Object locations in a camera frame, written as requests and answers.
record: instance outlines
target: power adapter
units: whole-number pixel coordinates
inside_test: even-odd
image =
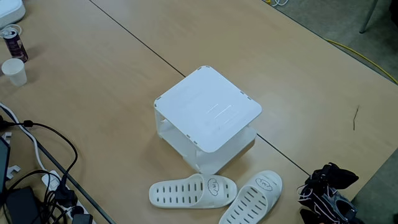
[[[92,224],[93,216],[90,214],[76,214],[73,217],[72,224]]]

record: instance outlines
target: chair leg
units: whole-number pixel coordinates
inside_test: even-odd
[[[376,7],[376,4],[377,4],[378,1],[379,0],[373,0],[372,6],[371,6],[371,8],[370,8],[370,10],[369,10],[369,12],[368,12],[368,14],[366,16],[365,23],[362,25],[362,28],[359,31],[360,34],[363,34],[365,32],[366,26],[368,25],[369,20],[371,20],[374,8]]]

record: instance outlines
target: white plastic container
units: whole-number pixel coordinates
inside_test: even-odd
[[[215,174],[256,137],[260,104],[210,66],[202,66],[154,103],[158,135],[198,172]]]
[[[15,86],[22,86],[27,81],[24,62],[18,58],[6,60],[1,70]]]

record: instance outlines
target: white slipper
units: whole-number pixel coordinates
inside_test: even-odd
[[[252,177],[221,217],[219,224],[255,224],[267,215],[282,193],[283,183],[274,171]]]
[[[155,183],[149,189],[149,200],[159,208],[220,208],[230,204],[237,192],[236,184],[226,177],[193,174]]]

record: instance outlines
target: printed logo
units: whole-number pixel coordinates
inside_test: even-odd
[[[212,196],[217,196],[218,195],[218,191],[220,190],[220,186],[218,185],[216,179],[211,178],[207,182],[207,187],[208,187],[210,193],[212,194]]]
[[[271,184],[269,184],[268,181],[266,181],[266,180],[264,180],[264,179],[257,178],[257,179],[256,179],[256,183],[257,183],[257,185],[260,186],[262,189],[268,190],[268,191],[272,191],[272,186],[271,186]]]

